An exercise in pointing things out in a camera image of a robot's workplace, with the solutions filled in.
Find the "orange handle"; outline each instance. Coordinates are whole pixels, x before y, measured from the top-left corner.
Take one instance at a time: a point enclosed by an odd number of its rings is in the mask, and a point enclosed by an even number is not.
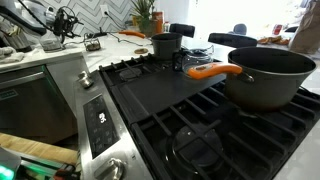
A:
[[[187,74],[194,79],[203,79],[221,73],[242,73],[242,67],[230,63],[214,62],[188,69]]]
[[[131,36],[138,36],[138,37],[141,37],[141,38],[145,38],[146,35],[142,34],[142,33],[139,33],[139,32],[136,32],[136,31],[130,31],[130,30],[123,30],[123,31],[119,31],[119,34],[125,34],[125,35],[131,35]]]

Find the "potted plant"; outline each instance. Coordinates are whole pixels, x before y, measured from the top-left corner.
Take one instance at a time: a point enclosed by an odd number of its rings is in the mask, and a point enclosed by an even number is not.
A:
[[[147,37],[155,34],[156,20],[151,19],[155,0],[131,0],[133,15],[136,16],[140,31]]]

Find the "stovetop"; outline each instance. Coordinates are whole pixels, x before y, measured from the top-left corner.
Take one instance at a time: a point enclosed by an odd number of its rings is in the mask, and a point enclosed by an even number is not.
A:
[[[247,113],[224,95],[224,75],[193,80],[151,55],[100,75],[155,179],[272,179],[320,118],[305,89],[279,111]]]

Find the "green plant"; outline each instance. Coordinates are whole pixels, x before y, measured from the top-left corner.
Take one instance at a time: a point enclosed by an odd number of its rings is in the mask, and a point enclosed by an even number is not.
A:
[[[155,0],[137,0],[137,1],[133,1],[131,0],[131,2],[133,3],[133,11],[134,14],[136,16],[140,16],[144,19],[149,19],[150,16],[152,15],[152,12],[154,10],[154,2]]]

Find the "stove knob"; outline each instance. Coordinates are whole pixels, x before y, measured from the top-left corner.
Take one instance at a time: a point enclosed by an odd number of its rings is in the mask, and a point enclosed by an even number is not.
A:
[[[105,179],[107,176],[112,176],[112,180],[120,180],[124,171],[124,163],[120,159],[111,158],[110,161],[102,164],[95,172],[96,179]]]

